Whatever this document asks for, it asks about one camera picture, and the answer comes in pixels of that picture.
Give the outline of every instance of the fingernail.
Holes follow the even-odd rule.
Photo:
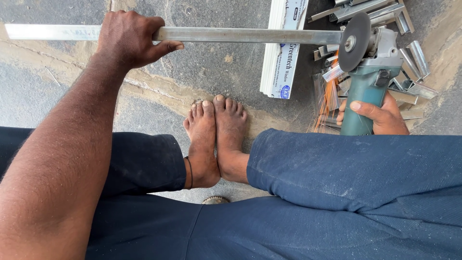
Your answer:
[[[350,108],[353,110],[359,110],[361,108],[361,104],[356,101],[353,101],[350,104]]]

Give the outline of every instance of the dark trousers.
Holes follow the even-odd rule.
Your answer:
[[[0,171],[31,129],[0,128]],[[172,136],[114,133],[87,259],[462,259],[462,137],[297,134],[254,141],[275,197],[189,204]]]

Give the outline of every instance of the grinder cutting disc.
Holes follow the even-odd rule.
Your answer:
[[[339,48],[340,68],[350,72],[356,68],[367,51],[371,37],[371,19],[367,13],[355,15],[342,34]]]

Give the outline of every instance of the stone floor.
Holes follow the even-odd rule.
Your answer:
[[[308,15],[329,8],[333,0],[310,0]],[[419,40],[432,74],[426,84],[440,91],[419,104],[425,118],[408,122],[414,134],[459,135],[462,94],[462,2],[405,0],[416,32],[399,37],[405,47]],[[109,10],[136,10],[162,16],[167,26],[267,28],[268,0],[3,0],[0,3],[0,125],[36,127],[69,89],[96,49],[96,42],[10,41],[2,24],[101,24]],[[327,19],[306,29],[337,30]],[[186,49],[155,64],[133,70],[117,104],[114,131],[174,135],[183,152],[189,140],[184,115],[196,100],[216,94],[244,105],[251,124],[245,140],[269,128],[306,132],[314,118],[313,83],[321,62],[313,61],[313,45],[302,46],[290,100],[270,99],[259,92],[264,44],[186,43]],[[231,201],[267,193],[221,180],[211,189],[162,193],[200,203],[211,195]]]

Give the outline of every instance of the black anklet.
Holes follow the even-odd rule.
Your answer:
[[[193,188],[193,167],[191,165],[191,161],[189,160],[189,156],[186,156],[185,159],[188,160],[189,169],[191,170],[191,187],[188,189],[188,190],[190,190],[190,189]]]

